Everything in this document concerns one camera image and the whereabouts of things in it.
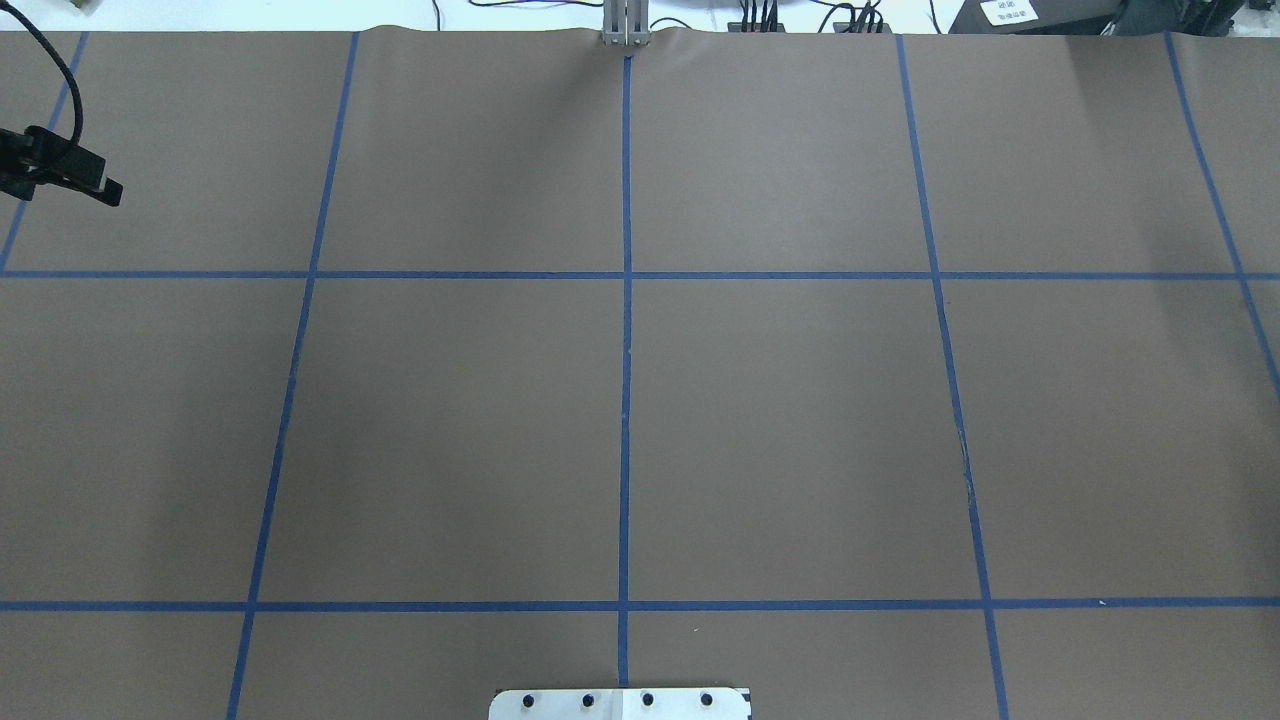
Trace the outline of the brown table mat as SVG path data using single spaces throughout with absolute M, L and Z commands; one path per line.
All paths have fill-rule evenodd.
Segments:
M 3 716 L 1277 716 L 1277 40 L 52 33 Z

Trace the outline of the aluminium frame post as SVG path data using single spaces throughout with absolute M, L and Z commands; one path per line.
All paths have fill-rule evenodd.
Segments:
M 648 0 L 603 0 L 602 42 L 612 47 L 641 47 L 652 41 Z

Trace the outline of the white mounting plate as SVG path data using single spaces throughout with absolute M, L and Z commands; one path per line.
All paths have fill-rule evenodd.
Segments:
M 750 691 L 732 687 L 516 689 L 489 719 L 751 719 Z

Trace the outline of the black box with label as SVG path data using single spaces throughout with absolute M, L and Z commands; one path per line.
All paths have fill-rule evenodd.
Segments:
M 1124 1 L 964 1 L 947 35 L 1101 35 Z

